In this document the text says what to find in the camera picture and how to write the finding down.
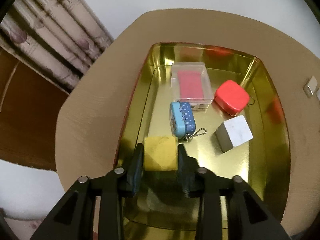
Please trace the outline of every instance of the screw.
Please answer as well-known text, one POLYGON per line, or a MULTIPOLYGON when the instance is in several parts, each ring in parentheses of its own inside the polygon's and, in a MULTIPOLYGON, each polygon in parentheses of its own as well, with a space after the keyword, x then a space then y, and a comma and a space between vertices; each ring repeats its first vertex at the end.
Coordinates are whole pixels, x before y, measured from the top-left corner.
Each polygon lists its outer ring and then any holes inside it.
POLYGON ((200 173, 200 174, 205 174, 206 172, 207 172, 207 169, 205 168, 205 167, 200 167, 200 168, 198 168, 198 173, 200 173))
POLYGON ((240 176, 234 176, 233 180, 237 183, 241 183, 243 181, 243 179, 240 176))
POLYGON ((87 177, 87 176, 81 176, 81 177, 78 179, 78 181, 79 181, 80 183, 85 183, 85 182, 88 181, 88 177, 87 177))
POLYGON ((116 169, 114 170, 114 172, 115 172, 116 174, 122 174, 122 173, 124 173, 124 168, 121 168, 121 167, 116 168, 116 169))

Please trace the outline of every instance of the transparent container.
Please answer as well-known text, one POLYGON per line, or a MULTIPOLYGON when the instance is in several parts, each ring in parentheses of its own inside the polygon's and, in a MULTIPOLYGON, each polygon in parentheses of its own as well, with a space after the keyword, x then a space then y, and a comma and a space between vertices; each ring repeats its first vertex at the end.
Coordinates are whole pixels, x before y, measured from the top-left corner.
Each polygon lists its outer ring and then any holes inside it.
POLYGON ((203 62, 176 62, 171 66, 173 101, 189 102, 193 110, 206 109, 213 101, 211 83, 203 62))

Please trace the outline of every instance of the yellow cube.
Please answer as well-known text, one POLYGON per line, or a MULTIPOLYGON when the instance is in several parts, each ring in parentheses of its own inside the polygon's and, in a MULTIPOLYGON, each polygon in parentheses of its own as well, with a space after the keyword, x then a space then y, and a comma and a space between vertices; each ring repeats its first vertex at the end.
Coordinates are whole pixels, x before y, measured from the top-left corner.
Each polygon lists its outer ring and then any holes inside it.
POLYGON ((146 137, 144 139, 144 169, 146 171, 176 171, 178 152, 176 137, 146 137))

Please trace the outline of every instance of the blue case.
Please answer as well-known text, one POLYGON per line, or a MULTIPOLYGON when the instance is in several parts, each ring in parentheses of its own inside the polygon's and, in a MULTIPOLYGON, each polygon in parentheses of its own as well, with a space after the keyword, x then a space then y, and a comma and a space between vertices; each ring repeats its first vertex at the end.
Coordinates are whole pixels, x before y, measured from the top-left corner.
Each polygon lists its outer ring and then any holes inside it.
POLYGON ((196 131, 196 122, 191 105, 188 102, 172 102, 170 104, 170 123, 172 134, 179 139, 192 135, 196 131))

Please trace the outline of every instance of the round table surface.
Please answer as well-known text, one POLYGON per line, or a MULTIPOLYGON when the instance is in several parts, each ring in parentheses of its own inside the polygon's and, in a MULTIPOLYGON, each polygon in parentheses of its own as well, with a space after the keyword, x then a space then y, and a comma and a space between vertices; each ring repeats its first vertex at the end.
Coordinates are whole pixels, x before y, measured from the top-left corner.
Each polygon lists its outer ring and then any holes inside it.
POLYGON ((291 181, 282 225, 292 235, 317 215, 320 175, 320 104, 303 87, 320 80, 320 60, 299 42, 253 19, 200 9, 151 11, 133 22, 92 65, 59 113, 56 166, 65 190, 79 176, 113 168, 121 129, 140 69, 157 42, 227 47, 260 58, 284 110, 291 181))

